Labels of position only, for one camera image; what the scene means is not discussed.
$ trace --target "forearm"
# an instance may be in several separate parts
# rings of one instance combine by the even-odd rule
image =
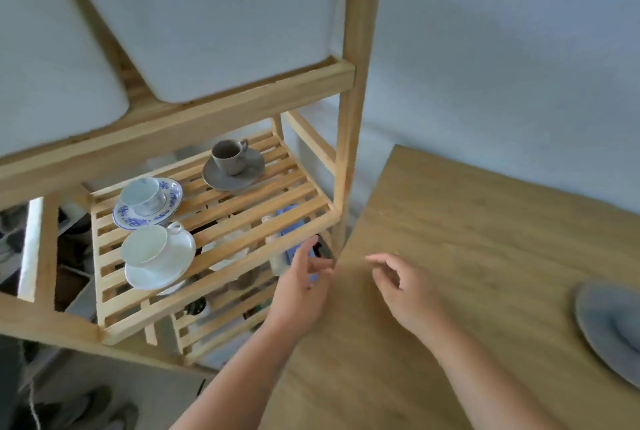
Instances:
[[[423,331],[475,430],[564,430],[473,337],[450,321]]]
[[[172,430],[254,430],[296,341],[263,326],[192,403]]]

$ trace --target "white plastic bin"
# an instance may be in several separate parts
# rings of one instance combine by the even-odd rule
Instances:
[[[103,127],[129,108],[76,0],[0,0],[0,155]]]
[[[185,102],[322,61],[335,0],[91,0],[154,94]]]

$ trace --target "white wall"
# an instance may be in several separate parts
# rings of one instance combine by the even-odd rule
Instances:
[[[639,26],[640,0],[381,0],[352,213],[395,143],[640,212]],[[335,100],[303,109],[333,145]]]

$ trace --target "person's right hand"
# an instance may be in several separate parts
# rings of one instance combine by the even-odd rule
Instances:
[[[386,264],[396,272],[400,280],[398,287],[380,268],[373,270],[373,280],[396,321],[429,346],[451,321],[426,273],[421,277],[404,258],[390,253],[377,253],[365,259]]]

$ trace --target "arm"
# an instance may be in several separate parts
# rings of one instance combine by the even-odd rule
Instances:
[[[293,348],[320,316],[333,277],[332,261],[309,258],[317,236],[297,250],[278,281],[269,315],[172,430],[254,430]],[[309,273],[318,273],[309,284]]]
[[[444,369],[476,430],[564,430],[555,417],[444,311],[434,287],[396,255],[370,255],[399,278],[381,270],[373,279],[396,320],[427,346]]]

